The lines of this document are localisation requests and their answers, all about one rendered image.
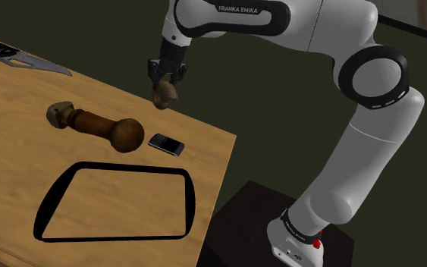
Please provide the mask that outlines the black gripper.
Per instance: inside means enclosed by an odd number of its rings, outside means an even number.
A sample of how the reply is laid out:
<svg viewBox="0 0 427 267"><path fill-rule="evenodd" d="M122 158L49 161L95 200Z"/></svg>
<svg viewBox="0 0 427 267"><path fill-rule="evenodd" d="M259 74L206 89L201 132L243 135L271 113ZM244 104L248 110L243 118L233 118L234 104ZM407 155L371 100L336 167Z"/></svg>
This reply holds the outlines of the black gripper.
<svg viewBox="0 0 427 267"><path fill-rule="evenodd" d="M152 81L152 88L157 89L165 74L171 74L171 84L183 80L188 66L183 63L187 46L178 46L166 38L162 39L159 59L149 59L147 74Z"/></svg>

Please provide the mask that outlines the brown rounded lump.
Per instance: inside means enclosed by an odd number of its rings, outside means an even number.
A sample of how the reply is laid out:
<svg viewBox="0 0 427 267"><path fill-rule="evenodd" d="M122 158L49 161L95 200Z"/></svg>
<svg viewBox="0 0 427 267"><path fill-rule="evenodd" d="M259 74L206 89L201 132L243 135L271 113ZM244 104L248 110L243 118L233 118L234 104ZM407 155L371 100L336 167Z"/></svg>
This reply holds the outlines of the brown rounded lump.
<svg viewBox="0 0 427 267"><path fill-rule="evenodd" d="M166 109L177 100L177 90L168 81L161 80L156 86L153 87L152 102L157 109Z"/></svg>

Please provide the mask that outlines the black mobile phone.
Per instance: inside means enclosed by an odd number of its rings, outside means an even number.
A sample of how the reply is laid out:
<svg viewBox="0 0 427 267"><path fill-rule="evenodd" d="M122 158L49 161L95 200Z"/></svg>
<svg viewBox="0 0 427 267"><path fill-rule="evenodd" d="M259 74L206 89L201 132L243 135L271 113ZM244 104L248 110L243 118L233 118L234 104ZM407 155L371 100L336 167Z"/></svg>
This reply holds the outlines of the black mobile phone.
<svg viewBox="0 0 427 267"><path fill-rule="evenodd" d="M150 138L148 144L156 149L166 152L170 155L179 156L185 145L182 142L174 140L160 133L155 134Z"/></svg>

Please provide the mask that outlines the wooden table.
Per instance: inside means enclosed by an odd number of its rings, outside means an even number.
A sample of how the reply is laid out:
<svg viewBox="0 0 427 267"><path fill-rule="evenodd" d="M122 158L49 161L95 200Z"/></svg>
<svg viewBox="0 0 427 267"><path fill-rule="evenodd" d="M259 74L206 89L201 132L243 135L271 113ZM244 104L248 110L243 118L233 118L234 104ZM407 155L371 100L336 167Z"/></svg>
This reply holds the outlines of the wooden table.
<svg viewBox="0 0 427 267"><path fill-rule="evenodd" d="M98 137L58 130L46 119L55 102L111 119L135 118L148 135L185 144L175 157L143 145L122 154ZM0 262L8 267L195 267L236 137L210 124L72 72L63 75L0 62ZM43 243L36 210L53 181L78 161L186 169L198 196L193 229L181 240Z"/></svg>

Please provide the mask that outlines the dark robot stand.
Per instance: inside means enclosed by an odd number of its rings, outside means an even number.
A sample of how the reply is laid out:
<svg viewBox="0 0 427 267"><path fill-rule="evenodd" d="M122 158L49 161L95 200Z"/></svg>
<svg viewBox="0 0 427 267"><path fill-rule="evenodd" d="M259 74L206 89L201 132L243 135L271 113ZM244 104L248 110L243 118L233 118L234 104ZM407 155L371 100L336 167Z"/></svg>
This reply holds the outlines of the dark robot stand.
<svg viewBox="0 0 427 267"><path fill-rule="evenodd" d="M196 267L287 267L273 255L266 228L294 201L248 181L212 216Z"/></svg>

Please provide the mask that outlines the black rimmed rectangular tray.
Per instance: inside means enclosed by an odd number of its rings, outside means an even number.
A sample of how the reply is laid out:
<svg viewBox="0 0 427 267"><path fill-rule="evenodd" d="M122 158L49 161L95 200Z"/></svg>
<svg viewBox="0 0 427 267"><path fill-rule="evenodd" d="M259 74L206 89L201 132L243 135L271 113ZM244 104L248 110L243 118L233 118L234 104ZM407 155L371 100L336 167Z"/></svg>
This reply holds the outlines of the black rimmed rectangular tray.
<svg viewBox="0 0 427 267"><path fill-rule="evenodd" d="M154 174L176 174L184 177L185 197L185 232L180 235L138 236L138 237L44 237L58 205L64 197L75 174L82 169L105 171L128 171ZM107 162L76 162L67 168L47 191L36 213L33 223L33 236L45 243L82 243L82 242L115 242L142 240L180 240L186 237L193 227L196 214L196 193L189 172L182 168L159 167L148 165L128 165Z"/></svg>

